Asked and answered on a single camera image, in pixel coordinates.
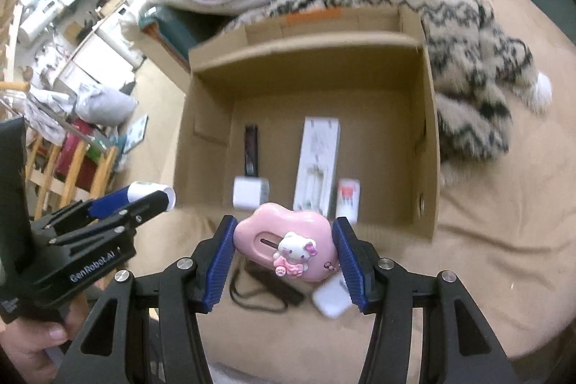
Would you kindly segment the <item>person left hand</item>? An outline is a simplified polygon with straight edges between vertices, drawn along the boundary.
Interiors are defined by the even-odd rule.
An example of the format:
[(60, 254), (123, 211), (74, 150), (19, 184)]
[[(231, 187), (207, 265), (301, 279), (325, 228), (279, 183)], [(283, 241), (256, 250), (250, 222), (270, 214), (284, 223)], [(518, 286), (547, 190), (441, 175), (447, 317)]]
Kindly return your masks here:
[(70, 305), (64, 323), (19, 318), (1, 331), (1, 382), (52, 383), (57, 367), (46, 349), (72, 341), (89, 314), (86, 295)]

